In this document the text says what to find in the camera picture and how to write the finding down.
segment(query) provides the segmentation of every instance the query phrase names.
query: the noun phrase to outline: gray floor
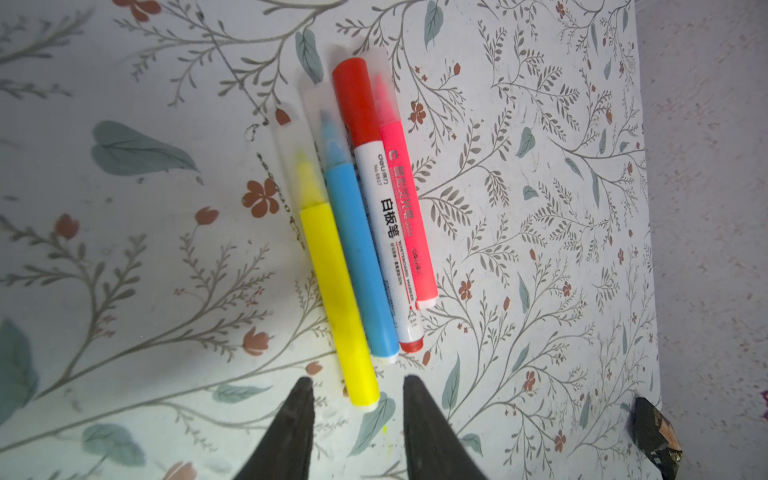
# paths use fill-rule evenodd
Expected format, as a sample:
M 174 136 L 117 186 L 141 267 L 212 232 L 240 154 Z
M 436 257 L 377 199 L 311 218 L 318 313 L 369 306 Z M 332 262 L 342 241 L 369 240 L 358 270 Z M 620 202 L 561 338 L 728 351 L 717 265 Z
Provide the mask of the gray floor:
M 678 478 L 768 478 L 768 2 L 640 6 L 662 393 L 684 448 Z

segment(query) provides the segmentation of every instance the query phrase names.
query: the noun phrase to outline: marker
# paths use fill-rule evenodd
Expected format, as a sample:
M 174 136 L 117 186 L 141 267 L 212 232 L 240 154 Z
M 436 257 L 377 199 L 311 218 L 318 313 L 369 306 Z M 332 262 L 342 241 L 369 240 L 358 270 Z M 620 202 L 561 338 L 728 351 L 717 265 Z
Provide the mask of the marker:
M 336 221 L 306 123 L 291 122 L 275 131 L 277 150 L 289 178 L 293 205 L 300 210 L 306 244 L 320 296 L 331 325 L 349 400 L 366 412 L 376 409 L 379 385 L 362 331 L 355 293 L 344 261 Z
M 333 83 L 342 118 L 352 135 L 373 241 L 400 346 L 408 353 L 418 352 L 424 346 L 424 329 L 420 317 L 412 311 L 416 301 L 413 278 L 364 60 L 343 61 L 333 71 Z
M 400 346 L 333 84 L 318 84 L 302 98 L 326 172 L 331 208 L 371 355 L 380 363 L 392 364 Z
M 397 108 L 392 70 L 389 67 L 386 50 L 383 48 L 371 48 L 363 55 L 363 59 L 368 64 L 379 131 L 384 143 L 389 174 L 395 188 L 397 211 L 409 253 L 416 298 L 421 310 L 432 308 L 437 303 L 438 297 L 435 271 L 432 269 L 432 258 L 429 256 L 422 209 L 419 207 L 419 195 L 413 181 L 406 133 L 402 129 Z

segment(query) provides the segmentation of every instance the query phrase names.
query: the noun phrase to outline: floral tablecloth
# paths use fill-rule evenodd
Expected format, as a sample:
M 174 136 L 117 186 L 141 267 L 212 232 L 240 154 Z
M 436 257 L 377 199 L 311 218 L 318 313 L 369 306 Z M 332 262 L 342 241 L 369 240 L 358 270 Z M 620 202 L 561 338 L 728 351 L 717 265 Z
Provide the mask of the floral tablecloth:
M 363 415 L 270 125 L 373 46 L 440 299 Z M 299 376 L 313 478 L 406 478 L 407 374 L 489 478 L 659 478 L 637 69 L 631 0 L 6 2 L 0 478 L 231 478 Z

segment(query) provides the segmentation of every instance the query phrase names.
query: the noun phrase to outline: red marker cap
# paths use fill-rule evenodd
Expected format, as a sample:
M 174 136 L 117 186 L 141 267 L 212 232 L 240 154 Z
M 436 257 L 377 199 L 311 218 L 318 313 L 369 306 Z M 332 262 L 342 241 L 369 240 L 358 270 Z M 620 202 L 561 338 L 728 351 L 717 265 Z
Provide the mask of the red marker cap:
M 333 86 L 336 87 L 339 110 L 355 148 L 381 141 L 366 61 L 350 58 L 341 62 L 333 71 Z
M 424 348 L 424 337 L 416 340 L 415 342 L 411 342 L 411 343 L 400 342 L 400 348 L 405 353 L 416 353 L 420 349 Z

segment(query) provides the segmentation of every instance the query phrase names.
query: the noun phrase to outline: blue highlighter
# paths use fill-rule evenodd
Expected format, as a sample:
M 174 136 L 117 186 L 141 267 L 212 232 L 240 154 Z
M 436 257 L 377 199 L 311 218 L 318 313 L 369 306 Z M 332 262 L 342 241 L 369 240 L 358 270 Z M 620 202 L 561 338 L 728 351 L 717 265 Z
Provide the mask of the blue highlighter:
M 302 95 L 304 109 L 326 174 L 328 195 L 352 279 L 371 355 L 381 364 L 397 360 L 400 346 L 392 307 L 384 289 L 366 209 L 349 153 L 333 84 L 324 82 Z

